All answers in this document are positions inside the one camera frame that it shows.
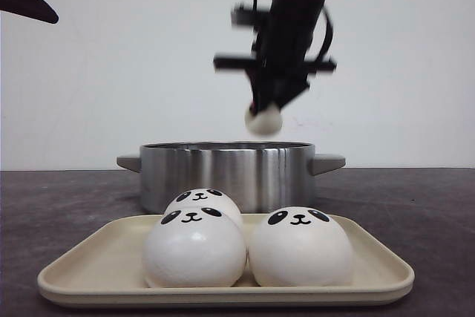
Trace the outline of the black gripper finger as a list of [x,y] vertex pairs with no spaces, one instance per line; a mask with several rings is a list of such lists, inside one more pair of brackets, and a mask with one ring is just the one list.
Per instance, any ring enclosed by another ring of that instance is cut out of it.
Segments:
[[45,0],[1,0],[1,11],[56,24],[59,16]]

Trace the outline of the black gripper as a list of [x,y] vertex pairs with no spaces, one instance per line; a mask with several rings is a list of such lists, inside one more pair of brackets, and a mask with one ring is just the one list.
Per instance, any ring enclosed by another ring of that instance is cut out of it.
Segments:
[[280,109],[309,87],[307,77],[333,72],[325,55],[333,25],[325,0],[272,0],[268,10],[243,5],[232,11],[232,24],[252,27],[257,37],[252,56],[214,57],[217,69],[242,70],[252,89],[252,109],[275,103]]

